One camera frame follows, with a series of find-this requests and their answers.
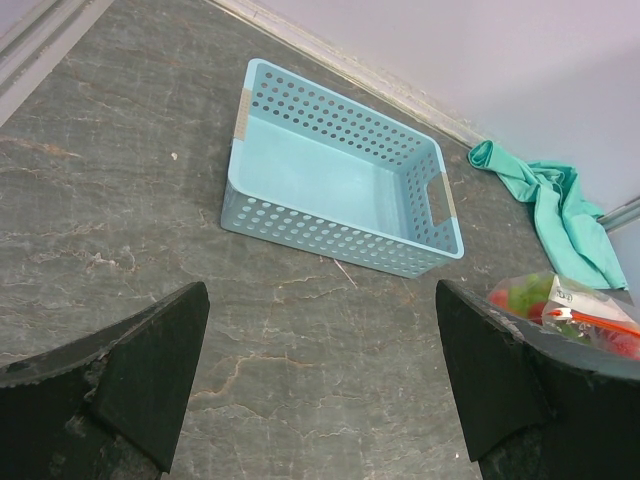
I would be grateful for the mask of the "red strawberries with leaf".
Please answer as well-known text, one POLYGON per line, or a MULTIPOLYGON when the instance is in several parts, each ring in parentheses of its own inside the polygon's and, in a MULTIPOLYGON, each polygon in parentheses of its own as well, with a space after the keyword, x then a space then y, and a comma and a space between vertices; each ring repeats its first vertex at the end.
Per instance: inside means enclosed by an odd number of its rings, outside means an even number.
MULTIPOLYGON (((507 297, 506 289, 494 289, 488 295, 488 300, 495 306, 522 317, 509 310, 507 297)), ((550 300, 544 308, 542 305, 532 307, 529 317, 525 319, 579 343, 633 360, 639 359, 639 328, 630 324, 615 324, 614 320, 580 312, 550 300)))

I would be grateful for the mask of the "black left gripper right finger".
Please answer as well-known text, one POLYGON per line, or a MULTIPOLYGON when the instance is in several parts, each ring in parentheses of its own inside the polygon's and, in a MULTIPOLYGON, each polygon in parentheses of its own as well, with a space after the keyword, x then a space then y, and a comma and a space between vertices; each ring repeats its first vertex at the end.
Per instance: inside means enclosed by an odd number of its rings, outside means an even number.
POLYGON ((636 479, 639 363, 441 280, 436 311, 467 452, 485 479, 636 479))

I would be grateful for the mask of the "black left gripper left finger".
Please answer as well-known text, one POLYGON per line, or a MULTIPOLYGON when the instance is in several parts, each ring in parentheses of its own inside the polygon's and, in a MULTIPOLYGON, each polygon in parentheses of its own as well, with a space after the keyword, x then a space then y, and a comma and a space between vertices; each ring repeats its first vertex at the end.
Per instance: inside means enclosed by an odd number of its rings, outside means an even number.
POLYGON ((4 479, 170 471, 209 315, 193 282, 93 334, 1 369, 4 479))

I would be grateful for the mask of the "green grapes bunch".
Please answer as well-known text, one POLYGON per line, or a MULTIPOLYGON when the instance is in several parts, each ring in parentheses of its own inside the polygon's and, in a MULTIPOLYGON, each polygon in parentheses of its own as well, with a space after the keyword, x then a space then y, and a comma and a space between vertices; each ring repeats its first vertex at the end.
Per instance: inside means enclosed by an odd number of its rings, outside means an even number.
POLYGON ((507 287, 509 310, 524 317, 535 305, 546 305, 555 278, 551 272, 533 273, 510 279, 507 287))

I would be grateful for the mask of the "clear orange zip bag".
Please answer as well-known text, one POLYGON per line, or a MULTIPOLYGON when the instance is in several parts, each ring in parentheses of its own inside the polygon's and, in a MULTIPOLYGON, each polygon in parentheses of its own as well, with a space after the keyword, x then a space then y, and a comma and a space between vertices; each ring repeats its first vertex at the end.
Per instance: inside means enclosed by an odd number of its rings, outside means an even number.
POLYGON ((580 343, 639 358, 639 309, 562 275, 541 272, 505 279, 488 301, 580 343))

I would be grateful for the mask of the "light blue plastic basket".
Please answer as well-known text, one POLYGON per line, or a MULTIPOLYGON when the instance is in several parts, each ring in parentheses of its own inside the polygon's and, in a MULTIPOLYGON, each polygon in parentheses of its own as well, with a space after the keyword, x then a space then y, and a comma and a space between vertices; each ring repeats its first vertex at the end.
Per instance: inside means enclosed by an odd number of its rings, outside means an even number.
POLYGON ((434 139, 263 59, 247 66, 221 225, 405 278, 464 254, 434 139))

